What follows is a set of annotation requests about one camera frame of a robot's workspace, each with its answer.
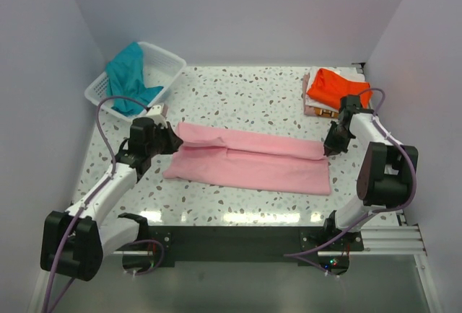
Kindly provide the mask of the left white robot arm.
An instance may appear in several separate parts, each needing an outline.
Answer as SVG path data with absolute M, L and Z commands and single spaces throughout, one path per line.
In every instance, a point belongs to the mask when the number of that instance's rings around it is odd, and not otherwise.
M 182 145 L 170 122 L 142 117 L 133 120 L 108 170 L 83 198 L 65 211 L 45 219 L 40 266 L 81 281 L 95 277 L 103 259 L 129 245 L 141 250 L 149 243 L 149 225 L 143 216 L 122 213 L 111 226 L 106 216 L 125 193 L 150 169 L 153 157 L 171 155 Z

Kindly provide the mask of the pink t-shirt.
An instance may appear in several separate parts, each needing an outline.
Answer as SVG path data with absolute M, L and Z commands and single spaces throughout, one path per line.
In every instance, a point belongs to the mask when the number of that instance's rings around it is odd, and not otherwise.
M 319 141 L 179 123 L 183 140 L 162 173 L 232 188 L 329 195 L 328 159 Z

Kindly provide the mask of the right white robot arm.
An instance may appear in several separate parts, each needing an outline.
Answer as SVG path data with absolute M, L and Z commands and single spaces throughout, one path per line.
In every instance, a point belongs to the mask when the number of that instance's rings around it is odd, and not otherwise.
M 417 190 L 418 149 L 396 140 L 375 111 L 350 94 L 341 98 L 339 119 L 331 123 L 324 154 L 346 153 L 352 139 L 359 140 L 366 152 L 355 196 L 324 222 L 321 240 L 330 250 L 338 250 L 373 216 L 407 207 Z

